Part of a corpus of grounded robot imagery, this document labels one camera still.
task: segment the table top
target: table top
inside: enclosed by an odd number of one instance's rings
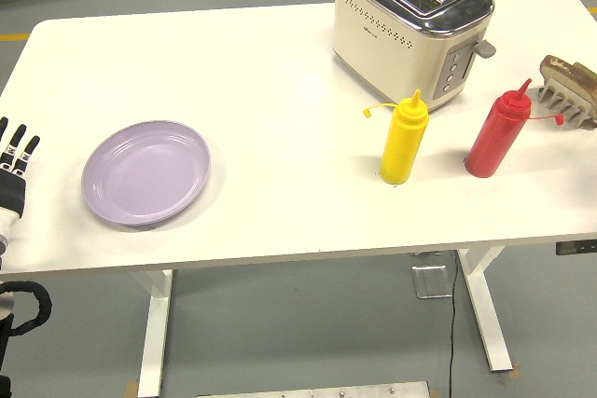
[[[579,0],[495,0],[464,91],[434,111],[410,179],[379,175],[390,111],[332,49],[333,4],[45,21],[2,94],[10,133],[41,136],[2,276],[261,263],[597,237],[597,132],[529,121],[496,175],[463,159],[495,98],[553,54],[597,67]],[[92,151],[148,120],[198,131],[200,196],[152,228],[97,217],[81,193]]]

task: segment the robotic arm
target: robotic arm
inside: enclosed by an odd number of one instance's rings
[[[8,119],[0,118],[0,139],[7,130]],[[10,229],[22,218],[25,210],[25,188],[27,186],[22,177],[27,169],[29,158],[39,144],[39,137],[35,136],[25,146],[21,155],[15,159],[17,147],[27,127],[20,125],[10,139],[4,153],[0,155],[0,255],[2,255],[8,246]],[[12,323],[14,314],[12,307],[14,303],[14,293],[31,293],[39,303],[37,316],[20,326],[13,328]],[[12,336],[21,336],[42,325],[49,319],[52,309],[52,302],[48,291],[39,283],[34,281],[0,281],[0,368],[4,361],[7,350],[8,339]],[[0,398],[10,398],[10,378],[0,375]]]

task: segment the table leg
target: table leg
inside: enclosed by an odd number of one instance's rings
[[[477,317],[477,324],[492,371],[512,370],[506,341],[497,320],[492,296],[485,280],[485,269],[502,252],[504,246],[489,249],[461,249],[458,251],[466,286]]]
[[[168,330],[172,270],[135,272],[133,277],[151,294],[147,315],[146,342],[139,377],[139,398],[160,396],[161,375]]]

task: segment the toaster vent holes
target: toaster vent holes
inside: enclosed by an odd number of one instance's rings
[[[412,42],[407,40],[404,36],[401,36],[397,32],[393,32],[391,28],[385,25],[385,23],[381,22],[379,19],[375,19],[375,17],[370,14],[366,9],[360,7],[356,2],[353,0],[342,0],[350,9],[353,9],[354,12],[358,13],[360,16],[365,18],[365,21],[369,22],[371,25],[375,25],[376,28],[382,30],[383,33],[386,33],[389,37],[393,38],[395,41],[399,41],[400,45],[406,46],[407,48],[412,48]]]

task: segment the power cord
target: power cord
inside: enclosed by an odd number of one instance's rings
[[[448,398],[451,398],[451,373],[454,364],[454,322],[456,321],[456,279],[458,279],[458,251],[454,251],[454,266],[456,273],[451,285],[451,329],[450,329],[450,373],[448,385]]]

